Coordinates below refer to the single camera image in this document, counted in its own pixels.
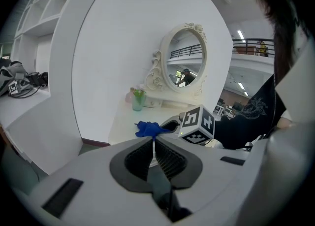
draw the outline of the black cable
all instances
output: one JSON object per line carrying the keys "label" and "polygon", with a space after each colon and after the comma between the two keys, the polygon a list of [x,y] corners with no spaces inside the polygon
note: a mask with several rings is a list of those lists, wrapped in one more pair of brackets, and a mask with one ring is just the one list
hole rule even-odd
{"label": "black cable", "polygon": [[30,94],[30,95],[28,95],[28,96],[26,96],[26,97],[24,97],[26,94],[24,94],[24,95],[22,95],[22,96],[17,96],[17,97],[14,97],[14,96],[11,96],[11,97],[13,97],[13,98],[18,98],[18,99],[24,99],[24,98],[31,97],[32,95],[34,95],[34,94],[40,89],[40,87],[41,87],[41,86],[39,86],[39,87],[37,88],[37,90],[36,90],[34,93],[32,93],[32,94]]}
{"label": "black cable", "polygon": [[31,76],[31,75],[39,75],[39,73],[38,72],[32,72],[32,73],[28,74],[28,76]]}
{"label": "black cable", "polygon": [[210,139],[210,140],[208,141],[208,143],[206,143],[205,145],[209,144],[211,140],[212,140],[212,139]]}
{"label": "black cable", "polygon": [[32,90],[33,90],[33,88],[28,89],[27,92],[26,92],[25,94],[23,94],[23,95],[20,95],[20,97],[27,95],[27,94],[28,94],[29,92],[31,92]]}

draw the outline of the white table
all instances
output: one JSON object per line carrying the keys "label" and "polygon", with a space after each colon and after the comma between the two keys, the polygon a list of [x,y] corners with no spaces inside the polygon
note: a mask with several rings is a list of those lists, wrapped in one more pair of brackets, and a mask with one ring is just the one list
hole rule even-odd
{"label": "white table", "polygon": [[233,110],[231,110],[231,109],[229,109],[229,108],[225,108],[225,113],[226,113],[226,115],[227,115],[229,118],[232,118],[232,117],[233,117],[232,112],[233,112]]}
{"label": "white table", "polygon": [[220,105],[217,105],[217,107],[219,108],[219,111],[218,111],[218,116],[222,115],[222,112],[224,110],[224,107],[223,106],[220,106]]}
{"label": "white table", "polygon": [[147,108],[141,111],[134,111],[131,103],[120,100],[117,112],[108,135],[108,143],[111,145],[137,138],[135,133],[139,131],[135,124],[139,121],[157,122],[161,125],[172,116],[187,111],[188,108]]}

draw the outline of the white vanity table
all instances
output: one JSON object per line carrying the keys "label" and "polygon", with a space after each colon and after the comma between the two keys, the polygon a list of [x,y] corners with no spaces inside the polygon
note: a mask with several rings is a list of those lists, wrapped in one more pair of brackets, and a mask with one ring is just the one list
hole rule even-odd
{"label": "white vanity table", "polygon": [[[161,125],[203,103],[202,87],[206,86],[205,71],[210,64],[207,63],[206,34],[201,25],[185,23],[176,26],[164,36],[160,50],[153,56],[152,69],[140,86],[147,97],[144,107],[134,111],[125,98],[120,100],[108,137],[111,145],[137,138],[135,124],[139,121]],[[183,87],[177,87],[171,80],[176,75],[179,75],[177,84],[183,81]]]}
{"label": "white vanity table", "polygon": [[134,111],[131,103],[126,102],[125,98],[122,98],[119,102],[115,119],[109,132],[108,143],[115,145],[137,138],[135,133],[139,131],[139,129],[135,124],[139,123],[139,121],[157,122],[161,125],[170,117],[179,115],[186,110],[187,108],[143,107],[141,111]]}

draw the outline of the oval mirror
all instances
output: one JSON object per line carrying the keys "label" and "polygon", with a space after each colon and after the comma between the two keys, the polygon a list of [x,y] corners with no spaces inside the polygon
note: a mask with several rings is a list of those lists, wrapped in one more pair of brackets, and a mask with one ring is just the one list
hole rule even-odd
{"label": "oval mirror", "polygon": [[203,71],[204,46],[200,36],[189,28],[178,31],[165,54],[166,75],[178,89],[193,85]]}

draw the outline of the black slot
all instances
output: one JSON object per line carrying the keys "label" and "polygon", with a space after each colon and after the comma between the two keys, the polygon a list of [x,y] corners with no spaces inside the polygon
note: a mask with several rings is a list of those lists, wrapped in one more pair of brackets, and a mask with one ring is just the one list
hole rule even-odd
{"label": "black slot", "polygon": [[174,131],[176,131],[176,129],[179,125],[180,124],[176,120],[172,120],[172,121],[166,123],[165,125],[163,125],[161,128],[170,130],[169,133],[173,133]]}
{"label": "black slot", "polygon": [[190,188],[202,172],[202,161],[195,154],[156,138],[156,159],[173,189]]}
{"label": "black slot", "polygon": [[59,218],[82,184],[83,181],[72,178],[68,179],[42,206],[42,208],[49,214]]}
{"label": "black slot", "polygon": [[147,183],[148,171],[153,158],[152,138],[118,152],[109,163],[113,178],[125,189],[137,193],[152,193]]}
{"label": "black slot", "polygon": [[231,157],[227,157],[227,156],[222,157],[220,160],[234,164],[234,165],[243,165],[245,163],[245,160],[240,160],[240,159],[231,158]]}

